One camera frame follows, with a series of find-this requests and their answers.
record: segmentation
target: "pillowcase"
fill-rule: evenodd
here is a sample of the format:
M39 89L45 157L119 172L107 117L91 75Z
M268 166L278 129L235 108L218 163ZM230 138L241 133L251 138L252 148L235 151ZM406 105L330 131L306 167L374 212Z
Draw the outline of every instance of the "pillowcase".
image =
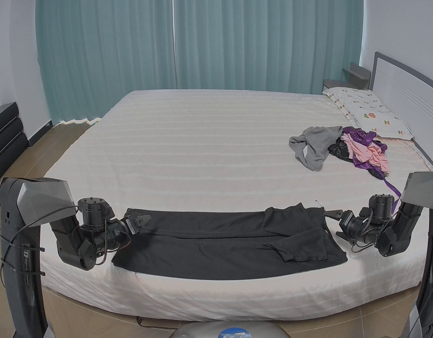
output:
M396 117L371 90L333 87L323 91L354 127L374 131L383 138L411 140L413 134L404 121Z

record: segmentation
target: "bed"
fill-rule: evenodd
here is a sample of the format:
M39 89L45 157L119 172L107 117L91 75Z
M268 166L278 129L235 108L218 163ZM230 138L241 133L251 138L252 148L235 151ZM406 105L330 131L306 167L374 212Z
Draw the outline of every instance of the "bed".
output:
M373 90L386 97L392 105L389 108L394 109L396 99L401 99L398 104L407 99L410 87L393 88L394 76L399 77L401 85L409 77L397 74L402 67L390 60L376 55ZM415 79L419 84L411 88L418 94L428 84L419 77ZM388 145L388 180L400 190L409 172L433 169L433 150L427 154L428 140L420 138L420 128L415 131L412 126L433 121L428 121L427 112L423 122L411 120L412 116L416 114L410 116L404 111L400 117L416 133L420 148L413 142L382 139ZM316 125L346 126L348 121L326 96L224 90L136 91L89 128L46 176L67 180L74 201L86 196L106 199L118 218L127 207L262 211L299 202L305 207L321 204L327 210L358 212L371 195L390 193L382 181L334 156L330 155L317 172L297 161L288 139ZM113 266L111 256L104 265L81 271L61 262L55 236L44 225L41 244L46 251L41 254L41 265L46 276L42 283L108 311L150 318L317 318L417 285L425 262L428 215L424 209L410 247L389 258L373 248L351 253L349 244L335 235L337 222L327 219L334 239L348 253L348 262L281 277L238 281L134 273Z

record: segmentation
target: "white wall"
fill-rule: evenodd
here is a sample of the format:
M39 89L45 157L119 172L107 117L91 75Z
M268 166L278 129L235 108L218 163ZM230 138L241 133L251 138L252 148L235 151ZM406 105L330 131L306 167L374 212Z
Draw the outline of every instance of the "white wall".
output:
M16 101L27 138L50 121L35 38L35 0L0 0L0 105Z
M360 65L379 51L433 79L433 0L365 0Z

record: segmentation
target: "curtain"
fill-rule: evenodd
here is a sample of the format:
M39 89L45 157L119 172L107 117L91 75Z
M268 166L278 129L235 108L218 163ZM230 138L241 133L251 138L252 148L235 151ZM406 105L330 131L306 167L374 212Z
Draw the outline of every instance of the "curtain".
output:
M102 117L124 95L176 88L172 0L37 0L53 123Z
M320 94L362 28L363 0L174 0L178 87Z

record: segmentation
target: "gray towel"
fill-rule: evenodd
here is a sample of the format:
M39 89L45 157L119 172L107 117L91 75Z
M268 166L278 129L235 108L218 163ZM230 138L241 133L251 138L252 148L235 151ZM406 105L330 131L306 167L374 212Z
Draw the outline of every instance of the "gray towel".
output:
M298 137L291 137L288 145L295 156L310 170L317 170L329 155L328 147L342 135L342 127L308 127Z

